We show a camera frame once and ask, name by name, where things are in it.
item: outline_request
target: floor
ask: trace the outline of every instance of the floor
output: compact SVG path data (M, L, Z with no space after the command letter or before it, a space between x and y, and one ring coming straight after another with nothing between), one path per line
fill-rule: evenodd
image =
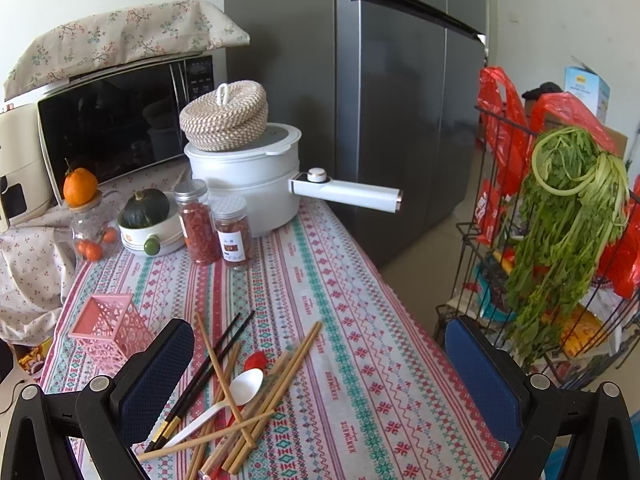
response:
M482 167L481 153L474 157L465 199L453 213L436 227L430 229L413 245L404 250L380 272L385 281L395 290L405 307L412 313L428 333L433 333L438 316L435 307L446 303L458 290L461 283L454 285L460 260L462 236L456 228L457 222L469 221L474 210L478 193L479 171L486 173L490 168ZM466 260L462 264L464 275ZM616 383L625 397L629 413L640 410L640 345L629 356L623 367L610 367L589 387L590 390L604 381Z

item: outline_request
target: chopstick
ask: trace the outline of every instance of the chopstick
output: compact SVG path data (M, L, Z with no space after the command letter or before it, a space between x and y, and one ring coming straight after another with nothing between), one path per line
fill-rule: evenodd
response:
M290 352L288 351L284 351L282 354L280 354L280 357L278 357L276 359L276 362L274 362L273 366L271 367L271 370L269 370L269 372L267 373L267 380L270 381L270 384L267 385L267 387L264 389L264 391L261 391L258 393L258 395L256 395L243 409L242 409L242 416L254 416L255 412L257 412L258 408L260 407L260 404L262 402L262 400L264 399L264 397L267 396L267 394L271 391L271 389L275 386L278 377L280 376L281 372L284 370L284 368L286 367L287 363L289 362L289 358L291 357ZM231 418L229 418L229 422L226 425L227 427L230 427L233 423L234 423L234 416L231 415ZM214 466L214 464L220 459L220 457L222 457L222 455L224 455L225 452L228 451L228 449L235 444L235 440L233 438L233 435L227 435L225 437L222 438L222 440L218 443L218 445L216 446L216 449L213 450L213 452L211 453L211 455L209 456L209 458L207 458L207 460L205 461L205 463L203 464L203 466L200 468L200 472L203 475L206 475L210 469Z
M231 329L233 328L233 325L235 325L239 317L240 317L240 313L238 312L236 316L231 320L231 323L229 323L229 326L226 327L222 336L220 336L220 338L216 341L216 345L213 347L216 352L220 350L222 343L225 342L226 336L229 335L229 333L231 332ZM191 397L192 391L196 387L196 384L198 383L200 378L204 375L204 373L209 368L210 362L211 362L211 359L209 359L209 357L204 359L204 361L200 365L200 368L198 368L198 370L196 371L191 381L189 381L189 384L187 384L187 387L180 394L180 397L178 397L178 400L175 401L175 404L172 407L171 411L169 412L169 415L167 415L165 420L162 421L162 423L160 424L160 427L156 432L156 436L153 437L153 439L148 444L148 446L146 446L145 452L149 452L154 449L158 449L158 447L164 446L164 444L166 443L166 439L162 444L160 444L159 443L160 438L162 438L162 436L165 433L167 433L166 437L169 437L174 432L174 429L177 427L177 425L180 424L180 418L178 418L176 422L173 422L173 421L177 417L181 417L181 415L178 415L178 413L181 413L182 415L184 415L182 410L184 409L185 402L187 401L187 399Z
M246 317L246 319L242 322L242 325L240 325L238 327L238 330L236 330L236 332L231 336L231 339L229 340L229 343L227 343L226 346L224 347L223 351L220 352L220 356L219 356L220 360L225 358L226 354L228 354L228 352L231 350L231 347L233 346L233 344L242 335L242 332L244 332L244 329L247 327L247 325L249 325L249 323L253 319L254 315L255 315L255 310L252 310L249 313L249 315ZM211 357L208 356L204 360L203 364L200 365L200 368L202 368L202 366L205 365L205 364L207 365L207 367L209 367L210 362L211 362ZM185 396L183 394L183 395L180 396L180 398L182 398L182 397L184 398L184 401L182 402L182 405L181 405L179 410L176 410L175 406L174 406L174 409L172 410L172 411L175 410L175 412L176 412L175 415L174 415L174 418L172 419L172 421L167 425L167 427L162 432L162 436L156 442L156 444L154 446L154 449L161 449L161 447L164 446L164 444L166 444L167 441L171 438L173 432L175 431L175 428L178 427L178 424L180 424L180 421L184 418L184 415L189 411L190 407L196 401L196 399L200 395L200 392L209 383L209 379L211 378L212 375L213 375L213 368L209 367L204 372L202 377L200 377L200 379L195 383L195 386L191 389L191 392L189 393L189 395ZM194 380L195 380L195 377L190 381L189 384L193 383Z
M256 422L260 422L265 418L269 418L271 415L274 415L275 411L271 410L270 412L265 412L261 415L256 415L253 418L248 418L244 422L236 422L233 426L229 428L225 428L224 430L215 431L214 433L209 433L208 435L200 436L198 438L194 438L193 440L187 440L181 442L180 444L176 444L171 447L163 447L162 449L156 449L155 451L150 451L148 453L142 453L136 456L139 462L144 462L145 460L151 460L153 458L158 458L159 456L165 456L171 453L177 453L184 449L189 449L190 447L197 446L198 444L203 444L205 442L210 442L211 440L216 440L221 436L225 436L229 433L234 433L235 431L242 430L247 426L255 424Z
M231 375L233 374L234 367L236 366L236 362L238 361L238 356L240 355L240 348L242 347L241 342L236 342L231 349L231 354L229 354L229 359L226 360L225 365L225 380L231 380ZM216 395L214 396L213 403L215 404L219 400L222 400L224 396L224 392L220 385L218 385L218 390L216 391ZM199 436L204 436L206 434L211 433L213 431L215 425L215 418L212 418L200 431ZM195 480L198 476L198 469L200 468L200 464L202 463L202 457L204 456L204 452L207 449L207 444L198 444L197 448L193 450L191 454L191 462L189 464L189 468L187 469L187 475L185 476L186 480Z
M289 361L289 363L287 364L287 367L282 373L282 376L278 379L275 386L263 400L260 408L258 409L258 414L262 412L273 411L280 403L290 384L293 382L298 368L302 364L302 361L306 357L306 354L309 352L309 349L311 348L311 345L315 341L316 336L320 332L321 328L322 323L316 321L309 333L304 338L298 350L296 350L295 354L291 358L291 361ZM267 425L268 421L269 419L263 419L255 425L251 433L252 438L260 437L260 435L262 434L262 430L264 430L264 427ZM233 448L232 452L225 460L225 463L222 465L222 469L228 471L231 474L238 474L238 470L240 469L240 467L244 463L244 460L250 452L251 447L246 443L243 444L242 440L239 440L238 443L236 443L236 446Z
M216 375L218 376L218 383L220 384L220 387L222 388L222 390L225 393L226 402L229 403L229 408L231 408L231 413L234 414L234 416L235 416L236 420L238 421L238 423L242 424L242 415L240 415L240 410L238 410L238 405L236 404L236 402L234 400L234 396L231 394L231 390L229 389L229 385L226 384L224 373L222 371L222 368L220 367L220 363L218 362L218 358L216 357L216 353L213 351L213 348L211 347L211 343L209 342L209 338L207 337L207 331L204 328L204 323L202 322L202 319L200 318L200 314L198 314L197 312L196 312L196 320L198 321L198 325L200 326L200 331L202 332L202 337L204 338L204 344L207 347L207 352L209 352L209 357L211 357L211 366L213 366L213 369L216 372ZM249 433L249 431L244 427L242 428L241 431L242 431L242 435L244 436L244 439L246 440L247 444L250 447L254 447L255 446L255 442L251 438L251 433Z

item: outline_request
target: patterned tablecloth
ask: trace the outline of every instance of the patterned tablecloth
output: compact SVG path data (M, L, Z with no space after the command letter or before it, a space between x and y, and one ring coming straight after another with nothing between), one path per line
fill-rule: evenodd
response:
M256 244L248 272L194 266L184 248L150 259L123 251L82 267L56 327L44 389L77 390L99 373L66 336L94 292L133 293L153 333L172 317L195 326L199 312L215 339L237 312L255 309L242 337L244 357L264 350L274 360L322 320L324 329L240 478L491 476L502 451L460 379L325 203L303 200L298 216ZM196 331L193 361L168 406L205 354ZM210 404L209 389L192 416ZM85 478L98 478L83 442L73 446ZM144 467L151 479L181 479L189 459L185 451Z

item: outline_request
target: refrigerator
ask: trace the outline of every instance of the refrigerator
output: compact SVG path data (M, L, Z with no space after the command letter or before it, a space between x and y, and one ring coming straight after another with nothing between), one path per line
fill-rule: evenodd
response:
M226 52L227 79L260 82L269 120L300 128L300 169L402 189L396 214L332 205L375 264L464 198L485 0L225 0L224 11L251 35Z

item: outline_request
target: blue box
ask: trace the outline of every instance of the blue box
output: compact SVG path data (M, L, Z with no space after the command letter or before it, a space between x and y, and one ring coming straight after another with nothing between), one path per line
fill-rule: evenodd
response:
M564 91L575 95L604 124L609 108L609 85L588 66L564 69Z

